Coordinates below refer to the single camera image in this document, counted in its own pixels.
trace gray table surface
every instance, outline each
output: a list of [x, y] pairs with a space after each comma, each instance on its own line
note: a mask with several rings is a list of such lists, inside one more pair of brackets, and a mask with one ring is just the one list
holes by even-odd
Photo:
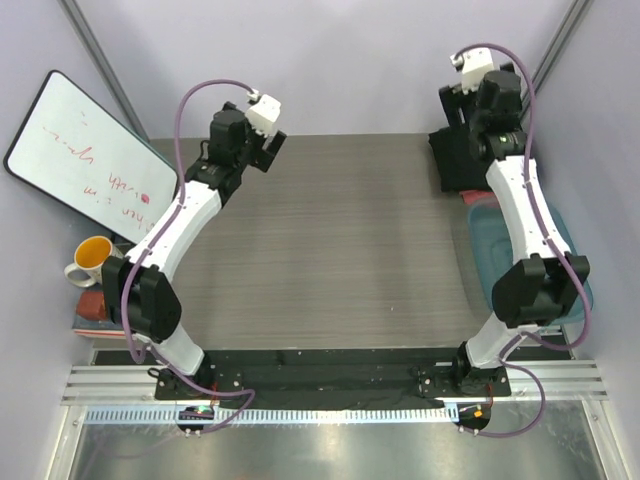
[[[152, 142], [173, 161], [171, 140]], [[199, 140], [183, 140], [191, 163]], [[426, 135], [291, 137], [175, 276], [205, 348], [457, 346], [488, 315], [466, 207]]]

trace white wall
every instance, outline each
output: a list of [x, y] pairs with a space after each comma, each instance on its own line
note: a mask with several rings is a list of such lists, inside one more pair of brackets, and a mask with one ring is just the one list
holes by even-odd
[[[216, 77], [284, 104], [289, 134], [413, 133], [444, 126], [449, 55], [492, 41], [536, 66], [570, 0], [80, 0], [151, 138], [171, 137], [180, 97]], [[206, 136], [219, 89], [188, 108]]]
[[633, 461], [640, 444], [638, 18], [635, 0], [593, 2], [540, 93], [536, 120], [545, 190], [592, 268], [594, 323], [582, 353], [597, 360]]
[[[57, 2], [0, 4], [0, 152], [4, 157], [47, 72], [59, 69], [112, 113], [115, 105]], [[100, 230], [0, 169], [0, 469], [41, 479], [57, 433], [57, 405], [89, 343], [71, 332], [80, 292], [62, 269]]]

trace mug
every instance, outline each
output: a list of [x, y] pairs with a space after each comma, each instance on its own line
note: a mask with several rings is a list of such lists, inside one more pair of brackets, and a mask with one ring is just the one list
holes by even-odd
[[[102, 283], [102, 264], [109, 256], [123, 258], [124, 255], [107, 237], [89, 237], [76, 248], [73, 263], [64, 269], [64, 276], [76, 287], [87, 288]], [[71, 278], [71, 274], [78, 271], [86, 273], [88, 278]]]

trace red handwriting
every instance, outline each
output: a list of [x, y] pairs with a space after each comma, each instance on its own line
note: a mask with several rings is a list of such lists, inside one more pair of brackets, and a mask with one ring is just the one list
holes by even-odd
[[146, 223], [144, 227], [147, 233], [149, 233], [151, 229], [155, 226], [154, 222], [150, 222], [150, 223], [145, 222], [145, 218], [143, 214], [141, 214], [140, 212], [136, 212], [135, 210], [132, 210], [130, 208], [123, 208], [122, 214], [138, 222], [138, 230], [140, 230], [143, 227], [143, 224]]
[[71, 152], [71, 155], [75, 155], [80, 160], [85, 160], [85, 161], [89, 162], [90, 165], [93, 165], [93, 162], [94, 162], [95, 158], [87, 155], [91, 150], [93, 150], [93, 147], [89, 146], [89, 147], [85, 148], [84, 150], [76, 150], [75, 148], [69, 146], [68, 143], [64, 139], [61, 139], [60, 135], [58, 135], [56, 132], [52, 132], [51, 130], [47, 129], [47, 127], [45, 127], [45, 126], [43, 126], [42, 129], [45, 132], [51, 134], [51, 136], [53, 136], [54, 140], [57, 143], [61, 143], [62, 145], [66, 145], [67, 149]]
[[135, 191], [136, 189], [130, 187], [127, 182], [122, 180], [122, 178], [120, 178], [119, 176], [114, 176], [113, 172], [109, 174], [109, 183], [111, 184], [112, 190], [120, 191], [120, 193], [131, 192], [136, 196], [136, 198], [139, 198], [142, 203], [148, 204], [151, 200], [149, 198], [149, 195], [147, 195], [146, 193], [141, 194]]

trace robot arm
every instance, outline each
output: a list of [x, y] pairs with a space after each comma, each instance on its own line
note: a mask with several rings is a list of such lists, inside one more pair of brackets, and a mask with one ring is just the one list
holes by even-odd
[[538, 182], [536, 162], [530, 159], [528, 183], [549, 230], [548, 238], [538, 226], [525, 184], [527, 138], [520, 124], [520, 78], [513, 66], [496, 70], [486, 48], [451, 57], [451, 61], [461, 71], [462, 81], [440, 90], [447, 119], [451, 127], [467, 129], [471, 161], [489, 165], [487, 183], [500, 204], [513, 246], [513, 267], [493, 287], [494, 311], [480, 332], [460, 346], [454, 359], [453, 376], [464, 384], [468, 378], [491, 377], [522, 341], [523, 333], [535, 333], [567, 315], [573, 306], [577, 290], [547, 240], [553, 240], [564, 253], [583, 284], [589, 263], [584, 256], [572, 255], [558, 233]]
[[[199, 158], [186, 172], [184, 201], [176, 197], [155, 227], [124, 259], [110, 257], [103, 266], [105, 306], [112, 321], [121, 323], [120, 299], [133, 265], [144, 256], [160, 230], [164, 233], [147, 255], [129, 295], [132, 331], [198, 385], [212, 384], [211, 362], [180, 323], [182, 308], [171, 282], [183, 255], [204, 226], [224, 207], [251, 165], [266, 172], [286, 139], [270, 137], [280, 103], [257, 92], [249, 95], [246, 113], [226, 103], [210, 126], [208, 158]], [[169, 227], [167, 220], [182, 207]]]

